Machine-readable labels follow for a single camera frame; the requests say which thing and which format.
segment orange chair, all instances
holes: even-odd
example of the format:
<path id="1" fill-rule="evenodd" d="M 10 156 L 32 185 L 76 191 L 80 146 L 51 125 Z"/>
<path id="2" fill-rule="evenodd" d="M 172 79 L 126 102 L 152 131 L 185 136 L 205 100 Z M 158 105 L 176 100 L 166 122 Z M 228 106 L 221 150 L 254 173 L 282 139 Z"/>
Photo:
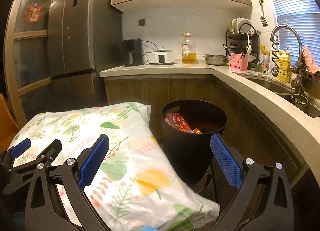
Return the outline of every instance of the orange chair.
<path id="1" fill-rule="evenodd" d="M 0 152 L 7 149 L 20 128 L 12 118 L 3 94 L 0 93 Z"/>

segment power cord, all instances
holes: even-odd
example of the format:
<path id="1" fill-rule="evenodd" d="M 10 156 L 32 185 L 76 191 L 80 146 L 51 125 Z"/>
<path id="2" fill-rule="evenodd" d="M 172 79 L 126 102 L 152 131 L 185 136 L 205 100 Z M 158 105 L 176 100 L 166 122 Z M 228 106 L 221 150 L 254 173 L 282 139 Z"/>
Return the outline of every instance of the power cord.
<path id="1" fill-rule="evenodd" d="M 142 60 L 143 60 L 143 57 L 144 57 L 144 55 L 145 55 L 146 53 L 151 53 L 151 52 L 145 52 L 145 53 L 143 54 L 143 56 L 142 56 Z M 146 64 L 146 62 L 148 62 L 148 61 L 149 61 L 149 59 L 148 59 L 148 60 L 146 60 L 143 64 L 145 65 L 145 64 Z"/>
<path id="2" fill-rule="evenodd" d="M 155 47 L 157 48 L 157 51 L 158 51 L 158 47 L 157 47 L 157 45 L 156 45 L 155 43 L 153 43 L 153 42 L 151 42 L 151 41 L 147 41 L 147 40 L 142 40 L 142 39 L 141 39 L 141 41 L 143 41 L 143 42 L 149 42 L 149 43 L 151 43 L 151 44 L 154 44 Z"/>

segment window blind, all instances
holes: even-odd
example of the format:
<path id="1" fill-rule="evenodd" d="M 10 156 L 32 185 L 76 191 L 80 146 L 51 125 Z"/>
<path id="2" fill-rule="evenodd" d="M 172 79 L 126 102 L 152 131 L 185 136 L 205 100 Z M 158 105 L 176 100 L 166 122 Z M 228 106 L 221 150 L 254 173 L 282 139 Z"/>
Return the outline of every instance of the window blind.
<path id="1" fill-rule="evenodd" d="M 278 25 L 292 27 L 320 65 L 320 9 L 314 0 L 273 0 Z M 291 31 L 279 30 L 280 49 L 290 47 L 291 63 L 299 55 L 298 41 Z"/>

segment blue gripper pad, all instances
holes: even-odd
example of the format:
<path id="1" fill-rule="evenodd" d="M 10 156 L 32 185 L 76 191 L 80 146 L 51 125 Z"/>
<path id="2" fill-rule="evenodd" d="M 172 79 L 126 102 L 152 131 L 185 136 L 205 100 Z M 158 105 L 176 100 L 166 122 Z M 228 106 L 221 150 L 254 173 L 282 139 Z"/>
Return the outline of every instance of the blue gripper pad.
<path id="1" fill-rule="evenodd" d="M 91 184 L 109 150 L 109 138 L 106 135 L 103 135 L 99 139 L 98 144 L 80 169 L 80 178 L 78 183 L 81 189 L 84 189 L 85 186 L 89 186 Z"/>
<path id="2" fill-rule="evenodd" d="M 23 154 L 30 147 L 31 147 L 31 141 L 29 139 L 23 140 L 18 145 L 14 146 L 12 148 L 11 157 L 18 158 L 21 154 Z"/>
<path id="3" fill-rule="evenodd" d="M 242 185 L 241 168 L 216 134 L 211 136 L 210 147 L 228 183 L 239 190 Z"/>

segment lower wooden cabinet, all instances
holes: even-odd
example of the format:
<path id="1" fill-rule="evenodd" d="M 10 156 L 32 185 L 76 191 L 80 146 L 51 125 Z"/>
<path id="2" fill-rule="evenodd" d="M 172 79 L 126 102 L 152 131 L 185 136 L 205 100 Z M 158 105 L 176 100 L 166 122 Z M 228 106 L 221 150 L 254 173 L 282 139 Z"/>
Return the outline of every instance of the lower wooden cabinet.
<path id="1" fill-rule="evenodd" d="M 166 104 L 181 99 L 208 101 L 227 114 L 228 122 L 223 138 L 244 158 L 250 157 L 260 165 L 280 162 L 289 181 L 301 168 L 282 140 L 224 82 L 214 76 L 204 76 L 202 79 L 170 78 L 169 75 L 160 77 L 105 80 L 109 105 L 127 101 L 150 104 L 150 129 L 161 142 L 161 111 Z"/>

